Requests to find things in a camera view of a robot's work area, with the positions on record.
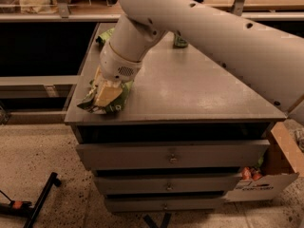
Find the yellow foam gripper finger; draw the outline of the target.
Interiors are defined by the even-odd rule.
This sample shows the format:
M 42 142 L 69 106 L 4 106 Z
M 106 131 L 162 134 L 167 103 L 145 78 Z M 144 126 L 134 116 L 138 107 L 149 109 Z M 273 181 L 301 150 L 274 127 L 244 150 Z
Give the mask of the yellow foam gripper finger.
M 95 76 L 94 76 L 94 79 L 92 82 L 92 86 L 94 88 L 97 88 L 102 79 L 103 79 L 103 75 L 102 75 L 101 69 L 99 67 L 97 67 Z
M 103 82 L 97 88 L 97 94 L 94 100 L 96 106 L 107 106 L 118 98 L 123 92 L 120 83 Z

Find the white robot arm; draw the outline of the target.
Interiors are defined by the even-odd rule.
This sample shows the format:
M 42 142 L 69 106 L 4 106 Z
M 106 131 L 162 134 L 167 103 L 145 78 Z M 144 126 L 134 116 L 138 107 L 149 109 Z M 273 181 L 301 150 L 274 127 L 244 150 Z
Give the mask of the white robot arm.
M 303 122 L 303 38 L 193 0 L 118 1 L 124 14 L 100 55 L 100 90 L 134 80 L 145 54 L 170 31 Z

